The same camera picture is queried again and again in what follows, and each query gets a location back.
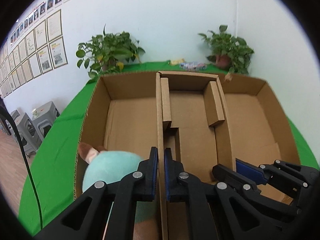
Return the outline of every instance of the brown plush ear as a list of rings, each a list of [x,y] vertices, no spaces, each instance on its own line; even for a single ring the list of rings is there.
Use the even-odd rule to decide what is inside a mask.
[[[80,157],[85,161],[88,153],[89,153],[89,150],[92,148],[91,145],[87,144],[87,143],[84,143],[84,142],[81,142],[79,143],[78,145],[78,152],[79,152],[79,155]]]
[[[103,152],[103,151],[107,151],[107,149],[103,146],[97,146],[95,147],[95,149],[98,151],[98,152]]]

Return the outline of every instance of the framed certificate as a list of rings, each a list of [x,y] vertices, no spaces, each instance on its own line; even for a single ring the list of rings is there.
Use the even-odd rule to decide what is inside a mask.
[[[49,47],[54,68],[68,64],[63,37],[58,38],[57,40],[50,43]]]
[[[32,79],[32,74],[31,74],[28,60],[22,63],[22,69],[23,69],[24,76],[26,78],[26,82],[29,82]]]
[[[6,95],[5,95],[5,92],[4,92],[4,89],[3,89],[3,85],[0,86],[0,90],[1,90],[2,97],[5,98]]]
[[[23,38],[23,40],[19,43],[19,53],[21,61],[24,61],[28,57],[25,38]]]
[[[3,50],[1,49],[0,51],[0,64],[4,62],[4,57],[3,57]]]
[[[38,51],[39,61],[42,73],[46,73],[52,70],[52,63],[50,59],[48,46],[45,46],[43,49]]]
[[[27,46],[27,54],[30,56],[32,53],[36,51],[36,44],[35,44],[35,35],[34,30],[29,32],[26,36],[26,46]]]
[[[2,74],[2,68],[3,68],[3,65],[0,67],[0,82],[1,82],[1,83],[2,83],[2,81],[4,80],[3,74]]]
[[[10,55],[9,55],[9,63],[10,63],[10,69],[14,70],[16,65],[14,64],[13,52],[11,52]]]
[[[13,59],[14,59],[15,66],[18,66],[21,63],[20,56],[19,56],[19,46],[16,46],[13,49]]]
[[[12,75],[9,75],[8,80],[9,80],[10,86],[12,88],[12,91],[15,91],[16,90],[16,85],[13,82]]]
[[[7,87],[8,93],[11,94],[11,93],[12,93],[12,89],[11,89],[11,87],[10,87],[9,80],[6,79],[6,80],[4,81],[4,84],[5,84],[6,87]]]
[[[49,42],[62,35],[61,9],[47,18],[47,29]]]
[[[3,48],[4,59],[8,56],[8,42],[6,41]]]
[[[16,85],[16,88],[18,88],[20,86],[20,82],[19,82],[18,75],[17,75],[16,71],[12,72],[12,78],[13,78],[14,84]]]
[[[22,66],[21,66],[21,65],[18,66],[18,68],[17,68],[17,76],[18,76],[19,83],[20,83],[21,86],[26,83],[26,80],[25,80],[25,78],[24,78],[23,71],[22,71]]]
[[[39,65],[39,61],[36,53],[30,56],[29,63],[30,63],[33,78],[40,76],[41,75],[40,65]]]
[[[35,27],[36,49],[47,44],[47,32],[45,28],[45,20]]]
[[[7,74],[5,75],[5,77],[9,76],[11,69],[10,69],[10,63],[9,63],[9,57],[7,57],[7,59],[4,61],[5,64],[5,69],[7,70]]]

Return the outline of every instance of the green cloth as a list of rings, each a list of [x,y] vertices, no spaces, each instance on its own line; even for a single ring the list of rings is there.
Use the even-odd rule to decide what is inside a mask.
[[[124,72],[181,70],[166,62],[147,62],[124,67]],[[209,65],[205,73],[225,73]],[[84,115],[95,83],[87,84],[57,118],[40,146],[31,165],[32,177],[39,195],[43,224],[46,226],[73,202],[77,145]],[[290,121],[302,165],[319,169],[318,163],[298,129]],[[34,236],[40,230],[36,199],[27,177],[21,194],[19,220]]]

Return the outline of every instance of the stuffed animal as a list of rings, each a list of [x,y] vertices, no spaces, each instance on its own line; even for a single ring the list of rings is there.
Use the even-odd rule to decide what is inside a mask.
[[[140,156],[134,153],[107,151],[102,146],[95,149],[83,142],[79,144],[78,152],[80,157],[89,164],[84,173],[82,192],[85,192],[98,180],[102,180],[106,184],[120,181],[125,175],[136,171],[139,163],[143,161]],[[159,239],[155,213],[154,201],[137,202],[133,240]]]

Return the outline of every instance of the cardboard box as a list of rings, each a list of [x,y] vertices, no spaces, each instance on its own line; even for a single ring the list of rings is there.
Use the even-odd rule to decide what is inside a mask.
[[[184,203],[167,203],[164,147],[203,182],[221,163],[235,170],[235,158],[259,165],[280,159],[299,164],[286,116],[269,85],[260,79],[189,72],[103,76],[97,82],[80,142],[148,158],[158,147],[158,223],[162,239],[188,239]],[[75,197],[82,193],[87,164],[76,161]],[[278,201],[286,196],[263,186]]]

